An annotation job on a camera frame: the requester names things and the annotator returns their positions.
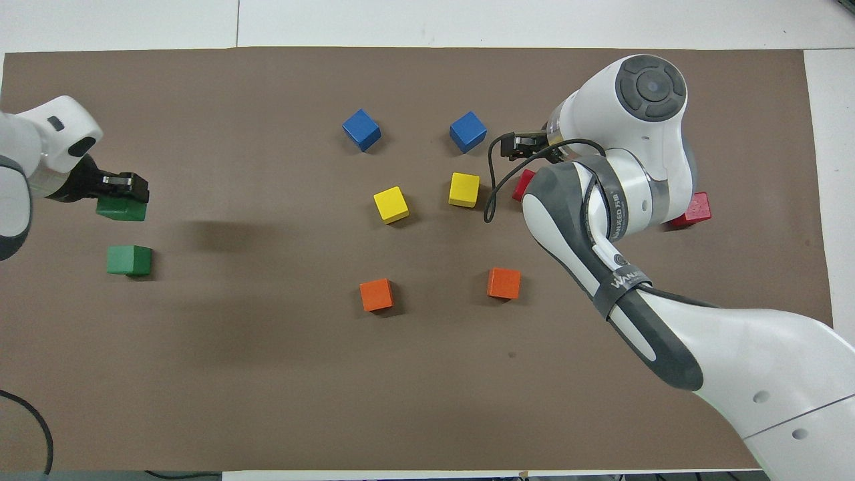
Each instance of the yellow cube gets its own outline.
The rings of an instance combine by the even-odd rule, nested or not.
[[[478,201],[478,187],[481,186],[481,178],[478,175],[451,174],[451,191],[448,193],[448,203],[460,205],[461,207],[475,207]]]
[[[398,186],[376,193],[374,203],[377,204],[377,211],[380,212],[383,223],[393,223],[410,214],[407,203],[404,201],[404,194]]]

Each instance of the white tabletop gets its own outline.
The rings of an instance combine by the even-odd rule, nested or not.
[[[834,328],[855,343],[855,295],[849,287],[849,280],[855,278],[855,255],[849,248],[855,239],[849,207],[855,201],[855,142],[850,137],[855,125],[855,90],[851,87],[855,79],[855,15],[835,0],[0,2],[0,55],[258,45],[805,50]],[[775,95],[774,88],[769,95]],[[371,474],[292,472],[287,478],[371,478]],[[402,472],[398,477],[474,475]],[[279,479],[284,475],[229,473],[226,478],[249,479],[245,476]],[[383,472],[382,477],[396,475]]]

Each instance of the black cable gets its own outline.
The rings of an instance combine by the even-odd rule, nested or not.
[[[690,306],[712,307],[714,309],[720,309],[720,307],[716,306],[715,304],[710,304],[709,302],[704,302],[702,300],[695,300],[695,299],[692,299],[690,297],[686,297],[684,295],[666,292],[666,291],[648,286],[647,284],[644,284],[644,283],[638,284],[636,286],[636,288],[643,290],[647,293],[657,295],[661,298],[668,299],[668,300],[675,300],[677,302],[682,302],[683,304],[688,304]]]
[[[220,473],[218,473],[218,472],[191,472],[189,474],[176,474],[174,476],[169,475],[169,474],[161,474],[159,472],[153,472],[153,471],[146,471],[145,473],[150,474],[151,476],[154,476],[155,478],[160,478],[160,479],[194,479],[194,478],[207,478],[210,476],[212,476],[214,478],[220,477]]]
[[[531,157],[529,157],[529,158],[523,160],[521,163],[519,163],[511,172],[508,172],[508,175],[506,175],[498,184],[496,184],[496,175],[494,174],[493,168],[492,168],[492,149],[501,139],[507,138],[509,135],[513,135],[513,133],[507,133],[507,134],[502,134],[502,135],[498,136],[496,139],[494,139],[490,143],[490,146],[487,149],[486,159],[487,159],[488,165],[490,166],[490,184],[492,187],[492,191],[490,192],[490,197],[487,198],[486,205],[484,205],[484,222],[485,223],[492,222],[492,218],[495,217],[495,215],[496,215],[496,194],[498,194],[499,189],[501,189],[502,186],[504,186],[504,184],[508,180],[510,180],[511,177],[514,176],[514,174],[516,174],[517,172],[522,170],[523,167],[525,167],[526,165],[529,165],[534,160],[541,158],[541,157],[545,157],[547,154],[556,150],[558,147],[562,147],[562,146],[570,145],[570,144],[589,145],[589,146],[593,147],[594,149],[597,149],[597,152],[599,153],[599,155],[605,157],[605,149],[600,144],[594,142],[593,140],[588,140],[588,139],[563,140],[561,142],[558,142],[554,145],[549,145],[549,146],[544,147],[544,148],[540,149],[539,151],[535,152],[534,154],[531,155]]]
[[[14,401],[20,405],[22,405],[27,411],[32,414],[32,416],[38,422],[38,425],[42,428],[42,432],[44,433],[44,442],[48,447],[48,459],[44,463],[44,474],[45,476],[50,474],[50,469],[53,467],[53,436],[50,435],[50,428],[48,427],[47,421],[44,420],[42,414],[36,409],[32,404],[20,398],[8,391],[0,390],[0,397],[4,397],[10,401]]]

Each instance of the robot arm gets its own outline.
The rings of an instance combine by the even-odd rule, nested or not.
[[[100,170],[87,155],[101,128],[63,96],[17,115],[0,112],[0,260],[17,252],[32,219],[32,198],[74,202],[84,197],[149,201],[142,177]]]
[[[681,142],[686,98],[682,75],[657,57],[627,57],[592,77],[547,123],[550,155],[567,162],[531,180],[526,224],[639,358],[709,402],[772,479],[849,477],[855,349],[797,314],[658,291],[612,244],[686,209],[694,178]],[[563,141],[571,137],[600,143],[605,156]]]

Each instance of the green cube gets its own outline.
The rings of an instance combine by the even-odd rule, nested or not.
[[[127,197],[102,197],[98,199],[95,213],[115,221],[142,222],[145,220],[145,210],[148,204]]]
[[[107,273],[148,276],[151,273],[151,249],[141,246],[107,247]]]

